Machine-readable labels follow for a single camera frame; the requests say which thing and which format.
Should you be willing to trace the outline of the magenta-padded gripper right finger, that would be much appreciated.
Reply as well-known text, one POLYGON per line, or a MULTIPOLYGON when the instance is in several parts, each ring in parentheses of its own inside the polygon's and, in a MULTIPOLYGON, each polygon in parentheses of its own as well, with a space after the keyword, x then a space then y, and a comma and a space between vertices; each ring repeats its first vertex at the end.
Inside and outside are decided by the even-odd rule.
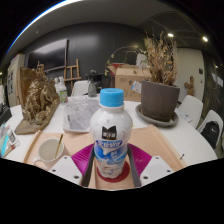
POLYGON ((128 144, 128 157, 135 187, 145 186, 174 172, 160 156, 151 156, 132 144, 128 144))

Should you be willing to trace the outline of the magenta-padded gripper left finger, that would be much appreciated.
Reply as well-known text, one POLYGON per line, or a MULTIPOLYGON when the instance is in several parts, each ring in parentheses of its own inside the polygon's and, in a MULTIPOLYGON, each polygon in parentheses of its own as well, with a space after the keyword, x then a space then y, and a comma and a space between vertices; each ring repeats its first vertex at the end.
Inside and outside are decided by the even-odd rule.
POLYGON ((76 185, 88 187, 94 160, 93 145, 90 144, 73 156, 63 156, 49 172, 76 185))

